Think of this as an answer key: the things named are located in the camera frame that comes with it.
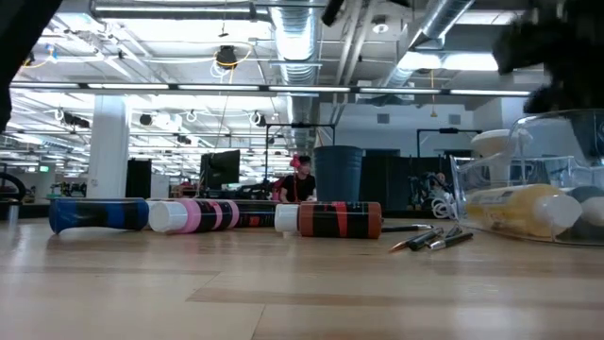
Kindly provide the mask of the clear plastic bin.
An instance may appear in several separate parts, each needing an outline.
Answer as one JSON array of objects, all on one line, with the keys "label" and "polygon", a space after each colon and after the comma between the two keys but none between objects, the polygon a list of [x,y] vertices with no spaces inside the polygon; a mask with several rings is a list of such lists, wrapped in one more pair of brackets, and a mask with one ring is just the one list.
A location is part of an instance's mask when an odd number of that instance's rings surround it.
[{"label": "clear plastic bin", "polygon": [[[524,128],[533,137],[532,143],[525,148],[528,180],[526,185],[549,184],[565,193],[580,186],[595,186],[604,190],[604,159],[587,161],[584,158],[569,120],[569,115],[573,112],[604,112],[604,110],[565,110],[528,115],[507,128],[510,130]],[[534,238],[483,229],[477,223],[470,221],[464,208],[466,195],[488,190],[479,188],[479,175],[474,174],[474,165],[478,165],[478,155],[474,151],[470,158],[451,160],[456,217],[461,224],[477,230],[539,242],[604,247],[602,242],[572,238],[570,234],[572,227],[553,231],[551,238]]]}]

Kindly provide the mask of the small orange paint bottle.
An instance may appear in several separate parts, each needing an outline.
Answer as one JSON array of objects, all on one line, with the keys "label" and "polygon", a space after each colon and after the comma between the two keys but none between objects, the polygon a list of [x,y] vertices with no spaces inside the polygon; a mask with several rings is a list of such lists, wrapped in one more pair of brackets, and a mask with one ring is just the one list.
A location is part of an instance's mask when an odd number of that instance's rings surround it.
[{"label": "small orange paint bottle", "polygon": [[317,202],[278,204],[275,229],[303,237],[378,239],[381,206],[377,202]]}]

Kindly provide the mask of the small dark brown paint bottle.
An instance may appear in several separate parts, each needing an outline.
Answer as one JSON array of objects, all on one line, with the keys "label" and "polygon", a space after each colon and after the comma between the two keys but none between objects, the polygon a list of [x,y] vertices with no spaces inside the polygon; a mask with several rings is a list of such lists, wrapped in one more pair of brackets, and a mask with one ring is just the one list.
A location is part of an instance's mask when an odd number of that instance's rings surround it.
[{"label": "small dark brown paint bottle", "polygon": [[273,200],[235,200],[239,209],[236,228],[273,228],[277,202]]}]

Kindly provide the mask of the black background monitor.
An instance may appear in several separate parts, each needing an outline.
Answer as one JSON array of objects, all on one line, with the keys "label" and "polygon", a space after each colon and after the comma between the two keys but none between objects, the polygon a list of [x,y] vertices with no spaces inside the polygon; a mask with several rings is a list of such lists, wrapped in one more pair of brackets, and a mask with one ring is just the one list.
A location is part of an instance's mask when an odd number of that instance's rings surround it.
[{"label": "black background monitor", "polygon": [[201,157],[200,183],[206,190],[220,190],[223,185],[238,183],[241,151],[207,153]]}]

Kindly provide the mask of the person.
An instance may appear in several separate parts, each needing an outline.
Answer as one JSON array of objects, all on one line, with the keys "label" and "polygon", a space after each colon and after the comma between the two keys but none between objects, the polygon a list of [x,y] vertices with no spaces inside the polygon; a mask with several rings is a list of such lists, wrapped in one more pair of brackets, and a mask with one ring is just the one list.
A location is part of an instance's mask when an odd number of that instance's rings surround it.
[{"label": "person", "polygon": [[294,173],[284,178],[279,191],[281,203],[309,201],[315,197],[316,181],[310,173],[310,156],[296,156],[293,159]]},{"label": "person", "polygon": [[417,203],[420,210],[428,210],[436,198],[443,198],[450,193],[450,186],[447,183],[443,172],[424,173],[417,181]]}]

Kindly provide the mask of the large yellow paint bottle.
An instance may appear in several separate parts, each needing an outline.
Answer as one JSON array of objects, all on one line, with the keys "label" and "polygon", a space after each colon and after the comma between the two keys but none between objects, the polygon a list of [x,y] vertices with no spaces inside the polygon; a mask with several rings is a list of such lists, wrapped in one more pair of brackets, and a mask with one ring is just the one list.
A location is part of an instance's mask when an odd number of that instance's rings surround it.
[{"label": "large yellow paint bottle", "polygon": [[573,227],[583,213],[575,198],[549,184],[475,191],[466,195],[464,208],[483,229],[534,238]]}]

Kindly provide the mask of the small pink paint bottle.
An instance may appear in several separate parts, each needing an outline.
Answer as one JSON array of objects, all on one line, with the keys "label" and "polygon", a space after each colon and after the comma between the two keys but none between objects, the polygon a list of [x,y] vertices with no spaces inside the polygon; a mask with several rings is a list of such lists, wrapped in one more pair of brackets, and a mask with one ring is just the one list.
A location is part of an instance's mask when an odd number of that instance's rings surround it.
[{"label": "small pink paint bottle", "polygon": [[148,225],[166,234],[191,234],[234,229],[241,213],[226,199],[175,198],[147,200]]}]

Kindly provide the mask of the white pillar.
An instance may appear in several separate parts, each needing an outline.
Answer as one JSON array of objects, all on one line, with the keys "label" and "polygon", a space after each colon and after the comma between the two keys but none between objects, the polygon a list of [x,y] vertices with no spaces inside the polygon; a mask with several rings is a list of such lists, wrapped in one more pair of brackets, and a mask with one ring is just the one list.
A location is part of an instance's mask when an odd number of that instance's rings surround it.
[{"label": "white pillar", "polygon": [[131,111],[126,98],[94,97],[87,198],[124,198]]}]

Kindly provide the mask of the small blue paint bottle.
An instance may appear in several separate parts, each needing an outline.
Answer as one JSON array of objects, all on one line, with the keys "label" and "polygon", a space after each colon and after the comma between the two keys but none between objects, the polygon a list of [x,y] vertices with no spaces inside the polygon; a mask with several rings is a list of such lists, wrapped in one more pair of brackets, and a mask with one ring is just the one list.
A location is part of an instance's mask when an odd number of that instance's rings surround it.
[{"label": "small blue paint bottle", "polygon": [[49,206],[49,224],[55,234],[81,228],[142,230],[149,205],[143,198],[56,198]]}]

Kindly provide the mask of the black cabinet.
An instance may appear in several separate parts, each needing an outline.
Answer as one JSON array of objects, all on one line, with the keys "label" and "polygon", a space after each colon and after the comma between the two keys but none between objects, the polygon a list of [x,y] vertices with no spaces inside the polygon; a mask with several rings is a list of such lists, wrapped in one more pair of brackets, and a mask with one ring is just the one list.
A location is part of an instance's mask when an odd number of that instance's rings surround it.
[{"label": "black cabinet", "polygon": [[152,161],[131,159],[127,163],[126,197],[151,196]]}]

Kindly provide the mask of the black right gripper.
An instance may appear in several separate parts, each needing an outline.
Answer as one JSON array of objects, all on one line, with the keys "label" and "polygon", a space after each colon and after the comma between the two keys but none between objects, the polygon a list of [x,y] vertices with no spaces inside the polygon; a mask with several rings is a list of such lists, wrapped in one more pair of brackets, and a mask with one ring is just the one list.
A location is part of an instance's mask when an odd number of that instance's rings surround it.
[{"label": "black right gripper", "polygon": [[[528,0],[493,45],[498,73],[541,64],[549,82],[533,91],[524,112],[604,109],[604,0]],[[569,120],[587,161],[604,159],[604,112]]]}]

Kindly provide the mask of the large grey paint bottle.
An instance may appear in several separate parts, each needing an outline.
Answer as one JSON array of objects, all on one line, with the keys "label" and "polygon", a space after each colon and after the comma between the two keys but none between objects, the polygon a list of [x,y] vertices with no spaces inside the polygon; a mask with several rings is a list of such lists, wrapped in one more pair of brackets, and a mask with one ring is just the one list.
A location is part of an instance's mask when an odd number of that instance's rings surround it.
[{"label": "large grey paint bottle", "polygon": [[566,192],[582,208],[582,214],[570,229],[572,238],[604,243],[604,190],[580,186]]}]

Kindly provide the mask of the dark blue cup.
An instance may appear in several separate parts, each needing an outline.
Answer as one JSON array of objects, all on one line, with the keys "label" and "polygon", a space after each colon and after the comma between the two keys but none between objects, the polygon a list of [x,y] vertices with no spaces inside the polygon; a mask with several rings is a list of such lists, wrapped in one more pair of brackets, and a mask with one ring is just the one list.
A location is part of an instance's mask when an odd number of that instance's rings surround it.
[{"label": "dark blue cup", "polygon": [[320,146],[314,149],[313,157],[318,200],[359,200],[362,149],[349,145]]}]

